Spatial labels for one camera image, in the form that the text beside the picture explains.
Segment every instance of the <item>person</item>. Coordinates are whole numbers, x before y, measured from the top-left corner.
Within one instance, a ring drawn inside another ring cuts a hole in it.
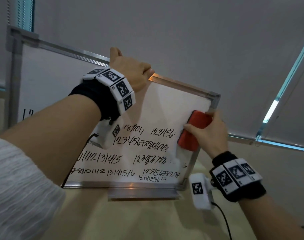
[[[110,67],[136,92],[154,73],[150,64],[124,57],[114,47]],[[0,239],[37,238],[48,228],[64,201],[60,186],[98,121],[111,117],[111,107],[115,109],[108,93],[97,80],[85,81],[70,96],[0,135]],[[227,129],[218,111],[211,115],[213,121],[205,129],[189,124],[184,128],[215,159],[228,152]],[[304,230],[268,195],[243,198],[239,204],[258,240],[304,239]]]

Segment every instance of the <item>white sleeve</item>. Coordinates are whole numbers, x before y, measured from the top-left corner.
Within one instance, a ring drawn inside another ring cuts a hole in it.
[[[39,236],[49,227],[64,197],[64,190],[24,152],[0,139],[0,239]]]

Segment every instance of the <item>hand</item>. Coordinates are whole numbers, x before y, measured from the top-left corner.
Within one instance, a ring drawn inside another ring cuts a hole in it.
[[[213,159],[219,154],[228,151],[227,128],[221,120],[218,110],[207,114],[213,116],[213,120],[208,127],[199,129],[191,124],[185,124],[184,129],[196,137],[200,147]]]
[[[149,63],[139,62],[131,57],[124,57],[116,47],[110,48],[110,67],[122,73],[135,92],[141,90],[154,74],[154,70]]]

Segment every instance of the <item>red eraser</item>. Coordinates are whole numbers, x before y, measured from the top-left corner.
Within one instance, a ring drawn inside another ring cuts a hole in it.
[[[204,129],[212,122],[212,116],[202,113],[201,111],[194,110],[187,121],[188,124],[194,125],[197,128]],[[194,135],[192,135],[187,130],[183,129],[179,139],[178,145],[186,150],[195,152],[198,147],[199,143]]]

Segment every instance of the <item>person's left hand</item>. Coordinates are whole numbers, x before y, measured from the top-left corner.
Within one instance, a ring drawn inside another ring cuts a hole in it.
[[[131,57],[124,57],[116,47],[110,48],[110,67],[122,73],[135,92],[141,90],[154,74],[154,70],[149,63],[139,62]]]

